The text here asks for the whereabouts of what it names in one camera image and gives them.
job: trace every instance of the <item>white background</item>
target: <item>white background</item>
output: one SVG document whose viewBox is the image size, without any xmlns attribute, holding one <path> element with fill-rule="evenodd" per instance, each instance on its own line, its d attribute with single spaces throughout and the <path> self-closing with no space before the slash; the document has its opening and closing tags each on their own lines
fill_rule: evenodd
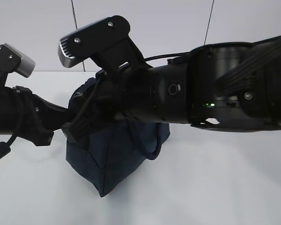
<svg viewBox="0 0 281 225">
<path fill-rule="evenodd" d="M 112 15 L 127 18 L 145 57 L 202 45 L 211 4 L 74 0 L 79 27 Z M 0 44 L 37 63 L 29 79 L 12 74 L 7 84 L 67 106 L 73 91 L 94 76 L 81 64 L 69 70 L 59 62 L 58 40 L 74 29 L 70 0 L 1 0 Z M 280 34 L 281 0 L 215 0 L 207 43 Z M 98 70 L 89 60 L 85 66 Z M 171 125 L 159 158 L 105 198 L 65 161 L 65 145 L 60 131 L 50 147 L 14 143 L 0 161 L 0 225 L 281 225 L 281 131 L 235 134 Z"/>
</svg>

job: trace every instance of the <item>navy fabric bag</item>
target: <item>navy fabric bag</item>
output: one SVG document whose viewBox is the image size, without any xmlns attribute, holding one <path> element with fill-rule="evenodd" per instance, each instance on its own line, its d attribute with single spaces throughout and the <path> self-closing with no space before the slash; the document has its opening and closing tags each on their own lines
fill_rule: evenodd
<svg viewBox="0 0 281 225">
<path fill-rule="evenodd" d="M 96 83 L 90 78 L 76 92 Z M 75 109 L 73 96 L 69 108 Z M 79 142 L 67 142 L 69 164 L 98 190 L 110 193 L 147 158 L 154 160 L 170 135 L 168 124 L 123 121 L 116 126 L 86 135 Z"/>
</svg>

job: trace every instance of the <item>robotic arm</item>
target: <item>robotic arm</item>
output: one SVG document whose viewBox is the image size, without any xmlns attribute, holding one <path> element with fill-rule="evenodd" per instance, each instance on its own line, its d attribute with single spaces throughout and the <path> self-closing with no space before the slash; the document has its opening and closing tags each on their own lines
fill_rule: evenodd
<svg viewBox="0 0 281 225">
<path fill-rule="evenodd" d="M 8 73 L 28 77 L 34 62 L 1 45 L 0 134 L 12 137 L 0 143 L 0 158 L 10 152 L 17 136 L 36 146 L 50 145 L 54 130 L 61 128 L 68 141 L 75 142 L 122 120 L 228 132 L 281 130 L 281 36 L 145 59 L 129 31 L 126 19 L 113 16 L 60 40 L 63 66 L 91 58 L 102 68 L 95 86 L 74 94 L 78 113 L 46 102 L 27 88 L 5 87 Z M 159 58 L 173 59 L 162 67 L 147 63 Z"/>
</svg>

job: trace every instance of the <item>silver screw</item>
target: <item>silver screw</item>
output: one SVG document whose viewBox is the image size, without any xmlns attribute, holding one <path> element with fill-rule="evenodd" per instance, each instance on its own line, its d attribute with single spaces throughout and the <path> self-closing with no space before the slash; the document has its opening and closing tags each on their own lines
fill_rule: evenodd
<svg viewBox="0 0 281 225">
<path fill-rule="evenodd" d="M 82 93 L 76 92 L 74 96 L 75 96 L 75 97 L 81 97 L 81 96 L 82 96 Z"/>
<path fill-rule="evenodd" d="M 17 93 L 20 93 L 21 91 L 18 90 L 16 87 L 13 87 L 13 90 L 15 90 Z"/>
<path fill-rule="evenodd" d="M 172 83 L 168 88 L 169 94 L 173 96 L 176 95 L 179 91 L 181 91 L 180 84 Z"/>
<path fill-rule="evenodd" d="M 244 94 L 244 98 L 247 99 L 247 100 L 251 100 L 253 98 L 253 95 L 251 92 L 246 92 Z"/>
<path fill-rule="evenodd" d="M 81 40 L 80 40 L 79 38 L 77 38 L 77 37 L 76 37 L 76 38 L 74 39 L 74 42 L 75 42 L 75 43 L 80 43 L 80 42 L 81 42 Z"/>
</svg>

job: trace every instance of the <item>black wire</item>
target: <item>black wire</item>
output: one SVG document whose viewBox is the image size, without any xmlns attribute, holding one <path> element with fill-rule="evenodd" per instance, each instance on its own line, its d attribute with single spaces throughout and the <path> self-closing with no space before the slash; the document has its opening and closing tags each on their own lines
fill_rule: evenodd
<svg viewBox="0 0 281 225">
<path fill-rule="evenodd" d="M 71 0 L 71 5 L 72 5 L 72 12 L 73 12 L 73 17 L 74 17 L 75 28 L 76 28 L 76 30 L 78 30 L 77 19 L 76 19 L 76 13 L 75 13 L 75 8 L 74 8 L 73 0 Z M 83 65 L 83 71 L 85 72 L 84 61 L 82 61 L 82 65 Z"/>
<path fill-rule="evenodd" d="M 208 34 L 208 31 L 209 31 L 209 25 L 210 25 L 210 20 L 211 20 L 211 15 L 212 15 L 212 10 L 213 10 L 213 9 L 214 9 L 214 0 L 212 1 L 212 6 L 211 6 L 211 10 L 210 10 L 208 25 L 207 25 L 207 30 L 206 30 L 206 34 L 205 34 L 204 45 L 206 44 L 207 34 Z"/>
<path fill-rule="evenodd" d="M 92 90 L 92 93 L 89 95 L 88 99 L 86 100 L 86 102 L 83 104 L 81 110 L 79 111 L 79 113 L 77 114 L 77 116 L 75 117 L 75 119 L 72 121 L 72 123 L 76 123 L 84 114 L 84 111 L 86 110 L 86 108 L 88 107 L 88 105 L 90 104 L 90 102 L 93 100 L 94 95 L 96 94 L 96 91 L 98 89 L 99 83 L 100 83 L 101 79 L 97 80 L 94 89 Z"/>
<path fill-rule="evenodd" d="M 182 56 L 185 54 L 188 54 L 189 52 L 181 52 L 181 53 L 172 53 L 172 54 L 165 54 L 165 55 L 157 55 L 157 56 L 152 56 L 149 58 L 146 58 L 145 61 L 152 61 L 152 60 L 158 60 L 158 59 L 164 59 L 164 58 L 170 58 L 170 57 L 178 57 Z"/>
<path fill-rule="evenodd" d="M 15 97 L 15 101 L 16 101 L 16 105 L 17 105 L 17 114 L 18 114 L 18 121 L 17 121 L 17 125 L 13 131 L 13 134 L 11 135 L 10 139 L 6 142 L 7 145 L 11 146 L 12 143 L 15 141 L 15 139 L 17 138 L 17 136 L 20 133 L 20 129 L 21 129 L 21 125 L 23 122 L 23 118 L 24 118 L 24 107 L 23 107 L 23 102 L 20 99 L 20 97 L 18 96 L 18 94 L 16 93 L 15 90 L 13 89 L 8 89 Z"/>
</svg>

